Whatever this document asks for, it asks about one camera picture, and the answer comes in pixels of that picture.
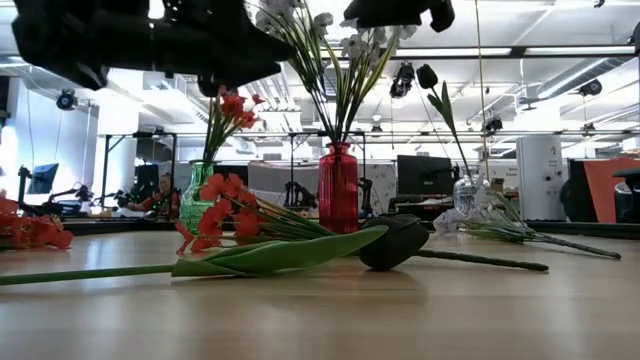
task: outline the table surface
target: table surface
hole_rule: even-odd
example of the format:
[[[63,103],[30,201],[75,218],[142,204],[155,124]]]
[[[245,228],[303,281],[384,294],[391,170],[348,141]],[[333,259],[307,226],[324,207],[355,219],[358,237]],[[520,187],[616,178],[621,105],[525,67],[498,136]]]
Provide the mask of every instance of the table surface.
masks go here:
[[[623,261],[435,238],[427,248],[543,262],[549,273],[342,258],[268,279],[168,274],[0,288],[3,359],[638,359],[640,242],[572,238]],[[177,233],[76,238],[0,254],[0,274],[173,263]]]

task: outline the ceiling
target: ceiling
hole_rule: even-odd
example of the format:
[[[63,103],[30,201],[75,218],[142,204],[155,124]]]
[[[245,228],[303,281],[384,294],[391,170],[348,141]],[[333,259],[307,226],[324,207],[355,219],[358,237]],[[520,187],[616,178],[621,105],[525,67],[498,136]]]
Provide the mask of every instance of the ceiling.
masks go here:
[[[342,11],[350,0],[307,1],[313,14],[330,12],[334,15],[335,23],[328,28],[330,41],[339,42],[353,32],[352,29],[339,26]],[[450,29],[435,33],[428,25],[431,21],[429,13],[424,13],[423,26],[412,38],[403,41],[401,48],[478,46],[474,1],[452,1],[456,20]],[[477,2],[480,45],[483,47],[626,44],[640,20],[640,0],[607,0],[601,8],[594,8],[593,0]],[[17,54],[10,30],[10,22],[16,13],[9,5],[11,2],[0,1],[0,52]],[[255,12],[255,7],[248,6],[248,9]],[[533,112],[523,111],[527,106],[518,104],[519,98],[531,98],[540,85],[563,73],[567,75],[566,72],[576,64],[585,62],[585,65],[589,65],[586,61],[581,58],[491,59],[484,60],[480,65],[478,60],[413,60],[412,65],[417,69],[428,63],[441,81],[447,81],[450,93],[455,94],[453,108],[459,129],[480,130],[483,108],[486,110],[485,116],[500,116],[505,130],[578,130],[585,121],[596,122],[597,129],[627,129],[634,126],[639,121],[638,113],[627,111],[620,114],[620,110],[638,106],[638,63],[635,59],[598,76],[604,89],[598,96],[583,98],[569,91],[533,104],[536,108]],[[358,112],[355,128],[369,130],[372,116],[379,115],[384,131],[430,131],[434,127],[444,130],[444,123],[424,101],[426,93],[418,86],[414,86],[401,100],[391,99],[388,94],[391,78],[400,64],[401,61],[389,62],[382,79]],[[139,101],[146,104],[147,111],[143,112],[142,122],[164,125],[180,132],[203,131],[202,119],[197,113],[206,113],[208,99],[199,94],[193,76],[185,75],[179,77],[178,82],[169,81],[165,85],[159,85],[162,79],[158,78],[158,74],[148,78],[145,89],[129,89]],[[266,121],[252,131],[301,131],[319,125],[314,121],[309,96],[300,85],[297,75],[286,64],[283,65],[282,75],[251,84],[240,89],[240,92],[245,95],[257,92],[271,100],[271,103],[265,104],[271,104],[271,110],[287,110],[263,112],[261,116]],[[83,93],[83,96],[98,97],[89,92]],[[384,142],[388,139],[379,137],[370,140]],[[412,138],[402,140],[415,141]],[[575,137],[574,140],[582,141],[582,137]],[[603,139],[602,146],[610,146],[612,141],[617,140]]]

